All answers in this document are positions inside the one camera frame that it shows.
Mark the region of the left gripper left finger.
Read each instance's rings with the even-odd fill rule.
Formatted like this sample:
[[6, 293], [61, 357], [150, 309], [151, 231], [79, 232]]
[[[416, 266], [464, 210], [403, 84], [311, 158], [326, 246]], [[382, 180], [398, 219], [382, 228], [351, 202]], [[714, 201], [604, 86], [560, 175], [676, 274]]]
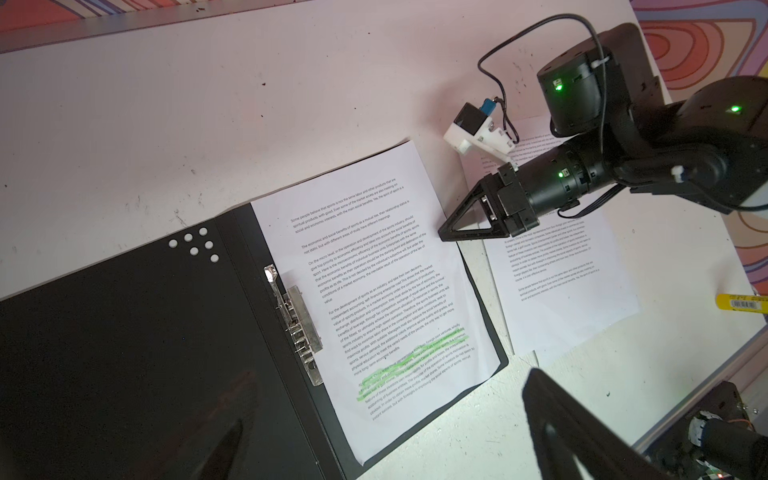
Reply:
[[143, 454], [143, 477], [236, 477], [261, 393], [253, 367], [172, 387], [147, 412], [151, 439]]

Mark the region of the metal folder clip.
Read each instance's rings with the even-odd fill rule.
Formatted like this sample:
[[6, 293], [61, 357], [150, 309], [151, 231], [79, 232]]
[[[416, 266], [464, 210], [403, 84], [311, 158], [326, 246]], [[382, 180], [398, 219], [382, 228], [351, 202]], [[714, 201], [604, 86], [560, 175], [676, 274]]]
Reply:
[[297, 286], [288, 287], [274, 264], [264, 267], [264, 275], [277, 301], [279, 312], [288, 334], [289, 342], [312, 386], [321, 386], [324, 381], [315, 356], [323, 350], [321, 336]]

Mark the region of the white folder black inside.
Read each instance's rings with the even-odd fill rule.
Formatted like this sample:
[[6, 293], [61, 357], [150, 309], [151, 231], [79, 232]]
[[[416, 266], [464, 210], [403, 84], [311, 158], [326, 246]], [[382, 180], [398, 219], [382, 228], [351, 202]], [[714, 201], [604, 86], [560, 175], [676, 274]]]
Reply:
[[253, 367], [260, 406], [232, 479], [355, 479], [477, 387], [357, 462], [289, 342], [252, 205], [2, 302], [3, 478], [145, 479], [152, 405]]

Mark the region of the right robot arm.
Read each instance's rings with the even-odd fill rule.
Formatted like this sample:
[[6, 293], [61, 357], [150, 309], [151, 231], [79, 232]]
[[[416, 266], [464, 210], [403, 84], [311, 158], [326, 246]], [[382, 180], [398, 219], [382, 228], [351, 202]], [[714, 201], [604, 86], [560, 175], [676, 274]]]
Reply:
[[445, 242], [508, 238], [543, 216], [580, 219], [623, 191], [671, 195], [721, 212], [767, 208], [767, 81], [728, 77], [668, 103], [640, 29], [623, 23], [557, 56], [537, 75], [559, 144], [523, 163], [505, 94], [466, 104], [445, 140], [499, 161], [451, 213]]

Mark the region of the printed paper stack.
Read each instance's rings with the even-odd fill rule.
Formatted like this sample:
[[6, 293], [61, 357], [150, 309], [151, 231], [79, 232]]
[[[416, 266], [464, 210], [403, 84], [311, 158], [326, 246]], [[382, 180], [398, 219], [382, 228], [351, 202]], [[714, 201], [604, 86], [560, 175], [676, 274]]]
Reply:
[[603, 211], [554, 213], [518, 237], [484, 241], [512, 348], [544, 367], [639, 311]]

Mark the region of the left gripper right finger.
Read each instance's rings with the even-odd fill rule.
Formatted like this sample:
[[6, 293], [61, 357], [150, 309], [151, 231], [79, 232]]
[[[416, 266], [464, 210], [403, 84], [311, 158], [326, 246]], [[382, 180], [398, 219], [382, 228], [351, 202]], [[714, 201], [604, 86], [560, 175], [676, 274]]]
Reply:
[[530, 435], [544, 479], [666, 479], [645, 458], [560, 387], [543, 370], [530, 370], [522, 391]]

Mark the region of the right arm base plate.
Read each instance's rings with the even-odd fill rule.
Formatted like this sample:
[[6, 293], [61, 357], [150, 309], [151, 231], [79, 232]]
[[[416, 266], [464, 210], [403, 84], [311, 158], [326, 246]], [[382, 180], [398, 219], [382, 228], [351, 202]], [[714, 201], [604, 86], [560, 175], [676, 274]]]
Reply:
[[677, 479], [765, 479], [767, 437], [748, 419], [737, 387], [722, 382], [673, 415], [641, 448]]

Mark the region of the printed paper sheet green highlight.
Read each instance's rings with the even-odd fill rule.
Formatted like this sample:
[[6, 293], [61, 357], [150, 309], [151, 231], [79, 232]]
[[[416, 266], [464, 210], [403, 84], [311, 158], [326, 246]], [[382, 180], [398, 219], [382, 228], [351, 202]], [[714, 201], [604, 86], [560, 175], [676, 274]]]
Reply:
[[406, 142], [254, 201], [355, 460], [490, 379], [502, 364], [416, 146]]

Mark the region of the yellow marker pen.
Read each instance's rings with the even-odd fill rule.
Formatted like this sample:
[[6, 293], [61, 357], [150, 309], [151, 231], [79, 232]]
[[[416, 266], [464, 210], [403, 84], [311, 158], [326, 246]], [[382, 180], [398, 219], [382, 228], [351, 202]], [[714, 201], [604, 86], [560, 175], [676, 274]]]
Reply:
[[764, 315], [768, 312], [768, 298], [766, 296], [718, 294], [715, 301], [716, 306], [721, 310], [744, 311]]

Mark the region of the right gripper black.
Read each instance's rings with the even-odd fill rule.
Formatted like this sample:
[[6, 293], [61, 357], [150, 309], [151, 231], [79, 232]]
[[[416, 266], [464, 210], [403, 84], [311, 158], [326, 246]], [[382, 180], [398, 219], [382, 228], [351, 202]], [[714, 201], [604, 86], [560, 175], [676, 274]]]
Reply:
[[[488, 222], [485, 228], [460, 228], [470, 223]], [[459, 206], [439, 227], [443, 242], [490, 240], [516, 237], [540, 225], [537, 214], [523, 189], [514, 167], [506, 164], [490, 177], [483, 177]]]

